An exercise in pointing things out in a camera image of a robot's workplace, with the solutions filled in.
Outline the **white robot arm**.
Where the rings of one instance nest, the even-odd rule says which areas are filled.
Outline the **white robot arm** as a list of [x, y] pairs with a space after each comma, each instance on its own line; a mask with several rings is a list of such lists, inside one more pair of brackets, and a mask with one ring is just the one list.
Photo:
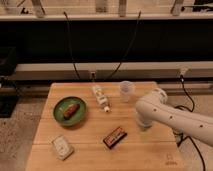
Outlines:
[[168, 106], [167, 99], [164, 90], [155, 88], [136, 102], [142, 126], [149, 128], [153, 121], [158, 121], [213, 147], [213, 117]]

